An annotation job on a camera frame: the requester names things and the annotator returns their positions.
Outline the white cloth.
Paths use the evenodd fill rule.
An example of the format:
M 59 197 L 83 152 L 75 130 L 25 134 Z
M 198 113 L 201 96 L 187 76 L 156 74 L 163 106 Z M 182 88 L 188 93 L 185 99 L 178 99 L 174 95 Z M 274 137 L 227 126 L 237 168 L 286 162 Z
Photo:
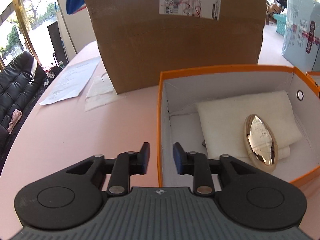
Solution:
M 210 159 L 222 154 L 248 158 L 273 142 L 283 159 L 290 156 L 289 146 L 302 139 L 284 90 L 199 102 L 196 108 Z

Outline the gold oval case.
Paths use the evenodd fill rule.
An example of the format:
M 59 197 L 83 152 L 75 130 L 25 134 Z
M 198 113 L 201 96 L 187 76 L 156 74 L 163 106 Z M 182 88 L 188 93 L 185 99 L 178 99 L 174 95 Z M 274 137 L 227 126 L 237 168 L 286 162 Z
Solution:
M 278 145 L 270 127 L 258 115 L 249 115 L 244 123 L 244 143 L 256 168 L 271 173 L 278 162 Z

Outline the orange shoe box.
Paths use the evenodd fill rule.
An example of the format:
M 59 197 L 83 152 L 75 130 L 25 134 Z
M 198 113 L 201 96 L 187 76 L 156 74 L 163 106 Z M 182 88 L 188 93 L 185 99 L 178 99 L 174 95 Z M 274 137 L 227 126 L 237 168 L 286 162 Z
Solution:
M 319 181 L 319 87 L 296 67 L 231 65 L 163 72 L 158 96 L 158 180 L 190 186 L 179 176 L 173 144 L 217 159 L 249 162 L 246 118 L 270 126 L 279 147 L 273 174 L 296 186 Z

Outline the white paper document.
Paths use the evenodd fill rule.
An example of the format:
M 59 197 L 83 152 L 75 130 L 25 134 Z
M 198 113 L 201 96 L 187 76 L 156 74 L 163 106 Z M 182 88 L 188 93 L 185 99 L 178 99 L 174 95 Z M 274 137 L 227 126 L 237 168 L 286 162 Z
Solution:
M 48 96 L 39 104 L 41 106 L 51 105 L 79 96 L 92 77 L 99 62 L 100 57 L 95 57 L 66 67 Z

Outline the black bag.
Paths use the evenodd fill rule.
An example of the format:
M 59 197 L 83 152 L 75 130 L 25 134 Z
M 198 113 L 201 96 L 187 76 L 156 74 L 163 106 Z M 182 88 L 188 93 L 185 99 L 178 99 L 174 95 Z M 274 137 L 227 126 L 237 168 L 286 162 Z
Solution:
M 62 72 L 61 67 L 54 66 L 50 69 L 48 75 L 47 75 L 47 80 L 48 83 L 52 83 L 52 81 Z

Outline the black leather sofa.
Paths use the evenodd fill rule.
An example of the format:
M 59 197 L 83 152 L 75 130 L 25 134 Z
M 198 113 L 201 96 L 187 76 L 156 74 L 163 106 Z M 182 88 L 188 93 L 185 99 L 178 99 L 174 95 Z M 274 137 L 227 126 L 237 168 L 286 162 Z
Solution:
M 1 162 L 5 162 L 17 133 L 44 92 L 46 78 L 45 71 L 27 51 L 15 57 L 1 72 Z M 9 133 L 16 109 L 23 115 Z

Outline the large brown cardboard box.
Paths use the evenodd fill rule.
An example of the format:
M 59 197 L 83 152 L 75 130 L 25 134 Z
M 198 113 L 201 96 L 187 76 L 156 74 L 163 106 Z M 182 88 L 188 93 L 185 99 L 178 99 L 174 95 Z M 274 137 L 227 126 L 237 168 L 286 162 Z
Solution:
M 166 70 L 256 64 L 266 0 L 85 0 L 117 93 L 159 83 Z

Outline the orange box lid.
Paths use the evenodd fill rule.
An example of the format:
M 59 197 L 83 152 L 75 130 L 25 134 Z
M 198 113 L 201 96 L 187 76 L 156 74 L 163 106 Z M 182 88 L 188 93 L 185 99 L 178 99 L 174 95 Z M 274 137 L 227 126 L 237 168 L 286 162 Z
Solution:
M 317 86 L 320 86 L 320 72 L 307 72 L 306 76 Z

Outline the light blue cardboard box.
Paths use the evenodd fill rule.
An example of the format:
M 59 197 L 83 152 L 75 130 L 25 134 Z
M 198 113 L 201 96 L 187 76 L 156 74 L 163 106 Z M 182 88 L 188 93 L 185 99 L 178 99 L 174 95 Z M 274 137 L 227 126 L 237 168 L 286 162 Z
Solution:
M 319 71 L 319 2 L 287 0 L 282 56 L 300 70 Z

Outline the teal flat box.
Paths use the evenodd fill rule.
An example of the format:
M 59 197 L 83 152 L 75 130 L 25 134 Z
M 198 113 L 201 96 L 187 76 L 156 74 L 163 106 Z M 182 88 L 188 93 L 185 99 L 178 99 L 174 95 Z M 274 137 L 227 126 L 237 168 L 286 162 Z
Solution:
M 284 36 L 284 34 L 285 34 L 286 18 L 287 18 L 287 16 L 285 14 L 274 14 L 273 15 L 273 19 L 277 21 L 276 32 L 278 34 L 280 34 L 281 36 Z

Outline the woman in plaid jacket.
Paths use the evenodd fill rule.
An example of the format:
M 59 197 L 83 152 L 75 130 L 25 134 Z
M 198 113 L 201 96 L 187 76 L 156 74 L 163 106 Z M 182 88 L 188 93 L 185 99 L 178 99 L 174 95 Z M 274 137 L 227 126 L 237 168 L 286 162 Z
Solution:
M 269 23 L 276 23 L 277 20 L 274 19 L 273 15 L 280 14 L 285 9 L 287 9 L 287 0 L 276 0 L 276 2 L 273 4 L 270 4 L 267 1 L 265 24 L 269 25 Z

